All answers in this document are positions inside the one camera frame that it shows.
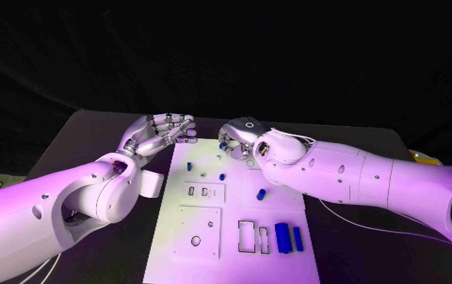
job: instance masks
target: robotic hand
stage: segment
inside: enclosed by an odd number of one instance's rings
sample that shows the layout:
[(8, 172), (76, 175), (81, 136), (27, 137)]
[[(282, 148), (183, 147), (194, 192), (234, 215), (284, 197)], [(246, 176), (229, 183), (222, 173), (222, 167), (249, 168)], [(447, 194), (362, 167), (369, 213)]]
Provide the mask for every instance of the robotic hand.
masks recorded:
[[(196, 143), (194, 116), (144, 116), (116, 153), (0, 190), (0, 282), (21, 275), (158, 197), (164, 175), (142, 170), (168, 145)], [(63, 215), (63, 205), (73, 210)]]
[[(273, 184), (330, 202), (386, 208), (452, 240), (452, 166), (385, 158), (351, 146), (268, 131), (250, 117), (222, 127), (219, 140), (234, 159), (255, 156)], [(232, 140), (240, 142), (236, 148), (229, 147)]]

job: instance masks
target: white board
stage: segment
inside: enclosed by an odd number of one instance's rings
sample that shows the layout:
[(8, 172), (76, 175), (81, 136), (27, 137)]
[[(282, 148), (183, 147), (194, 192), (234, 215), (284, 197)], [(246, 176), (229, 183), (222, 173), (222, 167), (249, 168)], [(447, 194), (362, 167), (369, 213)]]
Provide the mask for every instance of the white board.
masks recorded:
[[(191, 172), (187, 170), (187, 162), (193, 163)], [(258, 163), (252, 168), (247, 160), (232, 159), (219, 149), (217, 140), (200, 139), (198, 144), (175, 145), (144, 283), (320, 283), (302, 198), (298, 198), (298, 193), (288, 193), (288, 187), (268, 182), (259, 171), (252, 171), (249, 175), (250, 169), (259, 169)], [(220, 174), (226, 174), (224, 181), (220, 180)], [(224, 184), (224, 203), (184, 202), (185, 182)], [(268, 188), (269, 196), (255, 204), (259, 190), (253, 190), (258, 188)], [(276, 202), (284, 193), (292, 197), (286, 206)], [(175, 257), (181, 206), (222, 209), (217, 259)], [(255, 222), (256, 253), (239, 252), (239, 221)], [(278, 252), (276, 223), (288, 223), (291, 229), (301, 228), (304, 252), (297, 251), (294, 236), (295, 252), (288, 255)], [(268, 228), (269, 255), (260, 254), (259, 227)], [(185, 244), (193, 238), (191, 234), (193, 232), (184, 236)]]

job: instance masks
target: blue rectangular block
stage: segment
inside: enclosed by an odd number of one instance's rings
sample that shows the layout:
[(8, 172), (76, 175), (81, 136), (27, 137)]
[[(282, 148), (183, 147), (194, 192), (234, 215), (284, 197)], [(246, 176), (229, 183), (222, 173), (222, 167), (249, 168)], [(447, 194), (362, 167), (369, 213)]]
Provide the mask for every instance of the blue rectangular block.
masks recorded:
[(289, 224), (288, 223), (275, 224), (275, 230), (276, 230), (278, 250), (281, 253), (291, 253), (294, 249), (289, 233)]
[(295, 235), (297, 250), (304, 251), (302, 233), (299, 232), (299, 227), (294, 228), (294, 235)]

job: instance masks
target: dark gray table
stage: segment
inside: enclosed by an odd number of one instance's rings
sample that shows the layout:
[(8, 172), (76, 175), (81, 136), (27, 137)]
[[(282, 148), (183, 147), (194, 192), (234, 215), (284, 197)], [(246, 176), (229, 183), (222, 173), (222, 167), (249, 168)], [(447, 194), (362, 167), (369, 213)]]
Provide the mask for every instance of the dark gray table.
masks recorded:
[[(27, 179), (90, 163), (106, 153), (115, 152), (123, 132), (139, 116), (86, 110), (76, 112)], [(200, 138), (217, 138), (219, 129), (227, 121), (197, 118)], [(393, 130), (295, 123), (265, 124), (288, 133), (356, 146), (385, 157), (412, 160)], [(146, 170), (168, 175), (172, 150), (174, 147), (170, 147), (157, 155)], [(126, 219), (96, 231), (63, 253), (47, 284), (142, 283), (162, 195), (157, 199), (139, 197)], [(450, 245), (357, 227), (328, 212), (318, 199), (305, 197), (305, 203), (323, 284), (452, 282)], [(367, 206), (330, 206), (363, 225), (441, 237), (435, 231), (390, 211)], [(54, 260), (28, 283), (41, 283)], [(31, 272), (5, 283), (19, 284)]]

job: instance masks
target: white robotic arm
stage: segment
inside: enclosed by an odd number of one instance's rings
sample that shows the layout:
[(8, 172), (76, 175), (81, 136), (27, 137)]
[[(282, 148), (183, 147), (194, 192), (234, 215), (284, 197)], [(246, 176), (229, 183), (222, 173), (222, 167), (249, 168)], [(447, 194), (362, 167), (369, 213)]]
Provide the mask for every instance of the white robotic arm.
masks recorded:
[[(344, 144), (305, 138), (301, 143), (253, 118), (222, 128), (222, 149), (236, 159), (253, 154), (266, 179), (341, 204), (386, 208), (429, 225), (452, 240), (452, 166), (380, 157)], [(233, 149), (229, 141), (240, 141)]]
[[(164, 175), (142, 170), (168, 145), (197, 142), (194, 116), (144, 116), (116, 153), (0, 189), (0, 282), (21, 275), (128, 216), (139, 195), (159, 196)], [(66, 219), (63, 205), (74, 215)]]

